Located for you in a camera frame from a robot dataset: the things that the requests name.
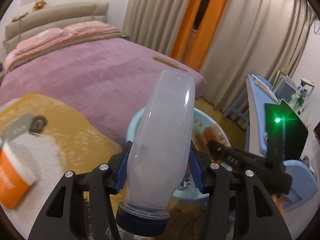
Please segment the white fabric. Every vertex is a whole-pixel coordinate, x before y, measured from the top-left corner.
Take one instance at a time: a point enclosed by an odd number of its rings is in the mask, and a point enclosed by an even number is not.
[[[204,97],[224,112],[248,73],[292,76],[313,18],[306,0],[228,0],[199,71],[208,82]]]
[[[132,42],[169,55],[189,0],[129,0],[122,32]]]

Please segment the blue gripper pad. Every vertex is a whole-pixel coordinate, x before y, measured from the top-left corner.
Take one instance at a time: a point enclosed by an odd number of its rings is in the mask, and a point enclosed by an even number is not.
[[[195,183],[196,188],[199,189],[199,191],[202,193],[202,191],[204,190],[202,169],[192,147],[190,147],[188,165],[191,171],[193,182]]]
[[[115,184],[115,190],[117,191],[117,193],[119,193],[120,190],[123,189],[125,180],[127,179],[127,162],[128,162],[128,157],[129,157],[131,147],[132,147],[132,143],[124,153],[124,156],[122,158],[122,161],[116,173],[117,181]]]

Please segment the orange and white box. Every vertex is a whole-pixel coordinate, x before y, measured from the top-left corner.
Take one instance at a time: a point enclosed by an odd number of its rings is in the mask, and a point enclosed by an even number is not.
[[[5,142],[0,152],[0,203],[14,209],[35,181],[31,169],[19,161]]]

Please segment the mattress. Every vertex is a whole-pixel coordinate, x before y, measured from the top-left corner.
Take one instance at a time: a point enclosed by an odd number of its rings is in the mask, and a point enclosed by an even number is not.
[[[166,57],[115,38],[76,44],[35,58],[8,73],[0,87],[0,105],[28,93],[57,99],[81,112],[103,135],[123,146],[132,117],[146,106]],[[206,80],[178,63],[196,81],[196,95]]]

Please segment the headboard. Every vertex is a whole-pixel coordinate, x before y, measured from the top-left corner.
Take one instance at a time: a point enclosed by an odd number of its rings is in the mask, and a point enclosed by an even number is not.
[[[109,4],[104,2],[77,2],[32,11],[5,27],[6,53],[15,49],[20,41],[50,28],[64,28],[70,24],[87,21],[106,23],[108,8]]]

